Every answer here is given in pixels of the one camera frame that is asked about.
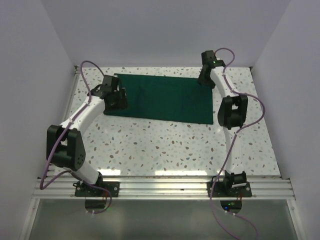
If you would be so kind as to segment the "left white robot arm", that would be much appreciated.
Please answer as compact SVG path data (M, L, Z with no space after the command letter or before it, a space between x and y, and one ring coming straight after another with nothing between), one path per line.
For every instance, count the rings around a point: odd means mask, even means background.
M45 169L53 164L72 173L87 183L86 190L92 196L103 193L104 184L99 181L100 172L86 160L83 135L93 121L103 112L128 108L126 90L117 86L97 85L87 95L83 104L64 122L47 129Z

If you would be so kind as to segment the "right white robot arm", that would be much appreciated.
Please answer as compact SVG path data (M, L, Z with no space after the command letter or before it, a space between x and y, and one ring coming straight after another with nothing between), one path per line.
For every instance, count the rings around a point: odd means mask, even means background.
M223 192L235 196L247 183L242 164L241 141L237 131L244 126L247 117L248 97L236 93L235 86L227 80L226 64L219 60L213 50L201 53L202 69L197 83L211 89L217 88L222 100L217 113L218 124L222 127L226 143L226 162L224 170Z

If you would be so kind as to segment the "green surgical cloth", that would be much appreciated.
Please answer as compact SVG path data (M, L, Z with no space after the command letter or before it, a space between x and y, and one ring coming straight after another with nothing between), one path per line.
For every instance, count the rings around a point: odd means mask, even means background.
M195 78L118 74L128 108L105 112L107 116L183 123L214 123L212 89Z

